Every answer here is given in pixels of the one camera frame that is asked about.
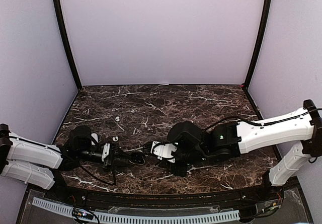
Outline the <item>black charging case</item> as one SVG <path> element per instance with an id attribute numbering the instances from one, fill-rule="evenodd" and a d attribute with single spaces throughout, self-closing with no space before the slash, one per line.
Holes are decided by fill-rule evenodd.
<path id="1" fill-rule="evenodd" d="M 134 152 L 130 154 L 129 163 L 134 165 L 145 164 L 145 154 L 142 152 Z"/>

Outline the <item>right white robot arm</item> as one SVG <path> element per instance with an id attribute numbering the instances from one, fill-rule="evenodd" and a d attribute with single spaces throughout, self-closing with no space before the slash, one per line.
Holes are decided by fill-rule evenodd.
<path id="1" fill-rule="evenodd" d="M 267 201 L 311 158 L 321 156 L 321 117 L 312 100 L 282 116 L 237 122 L 219 121 L 211 132 L 190 121 L 176 124 L 168 133 L 164 153 L 175 166 L 174 175 L 185 176 L 188 164 L 201 160 L 223 162 L 280 143 L 297 143 L 264 177 L 257 197 Z"/>

